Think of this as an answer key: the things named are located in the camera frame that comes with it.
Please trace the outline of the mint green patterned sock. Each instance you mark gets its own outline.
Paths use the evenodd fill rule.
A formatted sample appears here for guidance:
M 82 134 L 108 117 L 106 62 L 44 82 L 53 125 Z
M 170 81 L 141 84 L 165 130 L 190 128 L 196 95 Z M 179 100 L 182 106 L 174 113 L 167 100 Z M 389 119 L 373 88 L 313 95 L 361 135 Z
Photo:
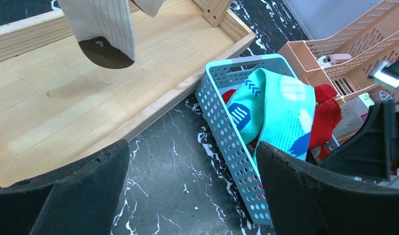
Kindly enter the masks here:
M 245 144 L 264 141 L 306 159 L 315 111 L 312 86 L 260 68 L 239 85 L 226 106 Z

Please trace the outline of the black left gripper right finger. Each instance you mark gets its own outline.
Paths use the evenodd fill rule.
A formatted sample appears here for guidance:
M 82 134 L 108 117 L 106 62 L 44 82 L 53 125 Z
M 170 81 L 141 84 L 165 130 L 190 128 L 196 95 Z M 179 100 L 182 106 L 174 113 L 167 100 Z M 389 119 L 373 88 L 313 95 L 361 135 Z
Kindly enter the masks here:
M 260 142 L 256 160 L 279 235 L 399 235 L 399 189 L 341 176 Z

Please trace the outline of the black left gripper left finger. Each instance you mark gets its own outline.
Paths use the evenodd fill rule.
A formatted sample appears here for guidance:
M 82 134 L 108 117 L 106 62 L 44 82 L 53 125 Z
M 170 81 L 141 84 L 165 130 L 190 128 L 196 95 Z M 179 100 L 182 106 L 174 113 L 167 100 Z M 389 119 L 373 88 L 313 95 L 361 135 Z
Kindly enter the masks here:
M 0 187 L 0 235 L 107 235 L 129 164 L 119 140 L 45 174 Z

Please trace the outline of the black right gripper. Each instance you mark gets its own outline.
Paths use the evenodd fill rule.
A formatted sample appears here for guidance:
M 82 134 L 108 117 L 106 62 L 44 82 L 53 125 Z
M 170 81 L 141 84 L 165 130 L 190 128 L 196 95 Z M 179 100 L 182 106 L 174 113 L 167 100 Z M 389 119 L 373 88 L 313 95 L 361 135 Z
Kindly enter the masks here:
M 399 112 L 394 102 L 371 106 L 362 127 L 319 166 L 342 175 L 389 179 L 399 169 Z

